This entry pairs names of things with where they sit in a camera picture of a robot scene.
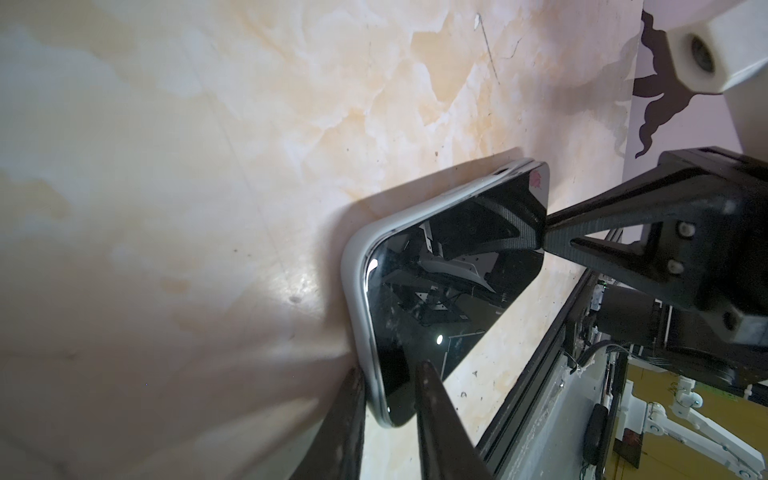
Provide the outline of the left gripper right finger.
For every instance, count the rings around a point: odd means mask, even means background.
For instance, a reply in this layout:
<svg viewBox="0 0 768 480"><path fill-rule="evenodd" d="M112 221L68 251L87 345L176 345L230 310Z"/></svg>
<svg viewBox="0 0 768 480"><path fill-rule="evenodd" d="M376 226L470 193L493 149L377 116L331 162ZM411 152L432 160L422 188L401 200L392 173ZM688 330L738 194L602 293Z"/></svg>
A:
<svg viewBox="0 0 768 480"><path fill-rule="evenodd" d="M415 369L422 479L492 479L429 361Z"/></svg>

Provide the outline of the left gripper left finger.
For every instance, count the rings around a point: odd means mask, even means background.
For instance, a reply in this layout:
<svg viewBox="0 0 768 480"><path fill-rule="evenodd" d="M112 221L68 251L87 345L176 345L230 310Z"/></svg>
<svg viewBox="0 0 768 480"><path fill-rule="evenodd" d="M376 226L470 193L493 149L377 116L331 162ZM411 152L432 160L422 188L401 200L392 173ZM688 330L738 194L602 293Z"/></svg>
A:
<svg viewBox="0 0 768 480"><path fill-rule="evenodd" d="M366 382L349 370L320 428L291 479L360 478L366 418Z"/></svg>

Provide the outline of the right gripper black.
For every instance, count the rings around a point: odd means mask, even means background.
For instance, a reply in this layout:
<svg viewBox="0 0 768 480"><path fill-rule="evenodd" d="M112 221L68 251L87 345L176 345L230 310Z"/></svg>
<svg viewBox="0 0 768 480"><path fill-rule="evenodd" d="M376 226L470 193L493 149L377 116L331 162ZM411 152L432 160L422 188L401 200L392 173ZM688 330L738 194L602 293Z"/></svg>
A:
<svg viewBox="0 0 768 480"><path fill-rule="evenodd" d="M596 322L650 363L725 390L767 377L767 167L717 147L547 218L542 246L615 280Z"/></svg>

